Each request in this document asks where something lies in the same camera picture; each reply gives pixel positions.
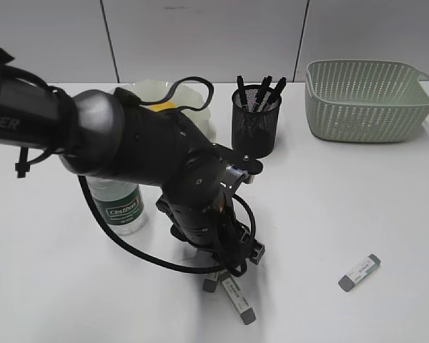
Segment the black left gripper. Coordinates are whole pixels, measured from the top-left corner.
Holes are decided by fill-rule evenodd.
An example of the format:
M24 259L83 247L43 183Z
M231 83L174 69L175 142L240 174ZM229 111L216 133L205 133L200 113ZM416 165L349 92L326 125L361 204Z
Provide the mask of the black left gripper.
M218 208L196 210L171 207L161 196L156 206L172 222L174 238L210 253L236 277L247 271L247 262L258 265L265 253L265 245L255 238L255 216L242 197L225 196Z

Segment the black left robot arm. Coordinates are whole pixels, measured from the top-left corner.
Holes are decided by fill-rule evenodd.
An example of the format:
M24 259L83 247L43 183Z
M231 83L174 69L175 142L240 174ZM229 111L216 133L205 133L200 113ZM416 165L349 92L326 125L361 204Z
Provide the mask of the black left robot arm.
M258 264L265 246L252 212L243 224L235 214L241 184L263 165L255 158L211 142L187 117L188 106L152 111L148 101L121 87L69 96L37 75L12 65L0 49L0 144L20 149L15 170L57 155L76 174L88 207L103 232L128 253L188 274L228 271L240 277ZM172 222L172 235L209 252L211 267L186 267L126 243L102 218L87 185L89 177L159 187L157 208Z

